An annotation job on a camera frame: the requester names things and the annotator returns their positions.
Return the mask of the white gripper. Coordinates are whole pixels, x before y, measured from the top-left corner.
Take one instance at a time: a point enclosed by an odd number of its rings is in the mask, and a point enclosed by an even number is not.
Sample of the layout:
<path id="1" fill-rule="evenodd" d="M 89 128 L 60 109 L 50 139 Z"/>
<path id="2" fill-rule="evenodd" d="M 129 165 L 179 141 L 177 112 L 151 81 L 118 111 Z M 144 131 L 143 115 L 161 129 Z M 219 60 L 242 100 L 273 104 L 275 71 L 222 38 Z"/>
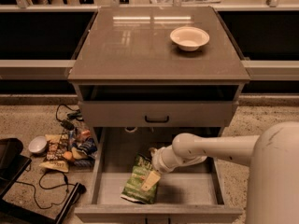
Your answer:
<path id="1" fill-rule="evenodd" d="M 145 177 L 141 185 L 141 189 L 144 191 L 148 191 L 156 185 L 161 179 L 161 174 L 170 173 L 175 169 L 175 156 L 171 147 L 150 147 L 149 154 L 151 155 L 151 163 L 155 171 L 150 171 Z"/>

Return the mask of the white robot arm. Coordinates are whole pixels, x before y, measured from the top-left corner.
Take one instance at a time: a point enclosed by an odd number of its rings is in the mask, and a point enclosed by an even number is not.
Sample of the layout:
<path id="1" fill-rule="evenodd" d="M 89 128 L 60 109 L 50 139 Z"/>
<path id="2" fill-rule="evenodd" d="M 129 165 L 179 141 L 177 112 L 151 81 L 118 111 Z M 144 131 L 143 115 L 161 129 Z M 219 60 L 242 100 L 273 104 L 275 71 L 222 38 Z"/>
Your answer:
<path id="1" fill-rule="evenodd" d="M 205 157 L 249 167 L 245 224 L 299 224 L 299 123 L 276 124 L 260 135 L 177 135 L 168 147 L 150 150 L 158 175 Z"/>

